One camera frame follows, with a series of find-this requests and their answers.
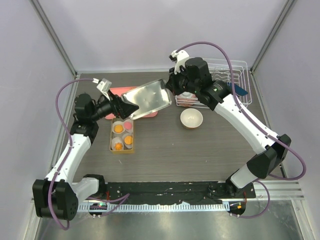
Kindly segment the silver tin lid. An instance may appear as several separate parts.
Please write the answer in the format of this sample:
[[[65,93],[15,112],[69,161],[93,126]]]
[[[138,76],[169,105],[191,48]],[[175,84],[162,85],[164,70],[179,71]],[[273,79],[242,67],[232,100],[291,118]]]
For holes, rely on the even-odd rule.
[[[139,107],[129,116],[131,120],[143,118],[172,104],[170,91],[166,88],[163,79],[154,80],[129,90],[123,93],[121,98],[125,103]]]

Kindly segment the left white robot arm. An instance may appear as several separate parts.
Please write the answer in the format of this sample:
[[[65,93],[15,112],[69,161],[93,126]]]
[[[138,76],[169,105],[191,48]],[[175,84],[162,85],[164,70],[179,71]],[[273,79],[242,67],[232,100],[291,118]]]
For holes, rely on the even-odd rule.
[[[138,105],[111,91],[108,94],[109,97],[101,95],[98,101],[87,93],[75,98],[74,122],[66,131],[67,145],[46,177],[35,180],[32,185],[38,217],[71,221],[84,200],[89,197],[100,200],[106,195],[107,187],[102,175],[86,174],[80,182],[72,182],[80,162],[97,136],[98,120],[110,114],[124,120],[139,109]]]

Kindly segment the pink round cookie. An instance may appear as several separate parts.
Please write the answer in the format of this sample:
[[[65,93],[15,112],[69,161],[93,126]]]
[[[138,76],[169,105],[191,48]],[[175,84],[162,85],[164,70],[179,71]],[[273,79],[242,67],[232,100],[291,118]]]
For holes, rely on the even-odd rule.
[[[124,121],[123,127],[128,131],[131,130],[133,128],[133,121],[131,120]]]

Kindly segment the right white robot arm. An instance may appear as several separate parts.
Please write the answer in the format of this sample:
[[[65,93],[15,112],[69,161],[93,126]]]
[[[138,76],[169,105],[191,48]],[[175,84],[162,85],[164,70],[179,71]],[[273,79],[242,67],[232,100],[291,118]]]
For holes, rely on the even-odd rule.
[[[175,96],[194,94],[200,103],[225,118],[252,147],[255,155],[226,181],[226,193],[233,198],[256,179],[265,179],[286,157],[291,144],[288,135],[279,136],[266,127],[251,112],[242,107],[231,87],[213,79],[208,63],[201,57],[172,57],[175,66],[169,69],[166,88]]]

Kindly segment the orange flower cookie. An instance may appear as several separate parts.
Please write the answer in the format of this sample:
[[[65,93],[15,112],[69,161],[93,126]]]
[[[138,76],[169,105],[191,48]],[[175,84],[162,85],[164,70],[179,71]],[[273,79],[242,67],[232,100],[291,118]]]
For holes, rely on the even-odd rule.
[[[124,145],[121,142],[116,142],[113,146],[114,151],[122,151],[124,149]]]

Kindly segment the orange ridged round cookie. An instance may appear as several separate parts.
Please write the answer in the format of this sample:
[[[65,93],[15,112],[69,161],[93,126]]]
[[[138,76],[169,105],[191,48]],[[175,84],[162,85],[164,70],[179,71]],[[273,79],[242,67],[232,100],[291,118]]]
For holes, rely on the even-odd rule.
[[[123,141],[126,145],[132,145],[133,144],[133,136],[127,135],[124,137]]]

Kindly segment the gold cookie tin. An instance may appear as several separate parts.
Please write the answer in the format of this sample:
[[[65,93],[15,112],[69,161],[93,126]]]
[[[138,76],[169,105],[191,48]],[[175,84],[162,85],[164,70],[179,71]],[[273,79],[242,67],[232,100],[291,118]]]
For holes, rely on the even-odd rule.
[[[109,149],[113,154],[132,154],[135,150],[135,127],[131,119],[113,118]]]

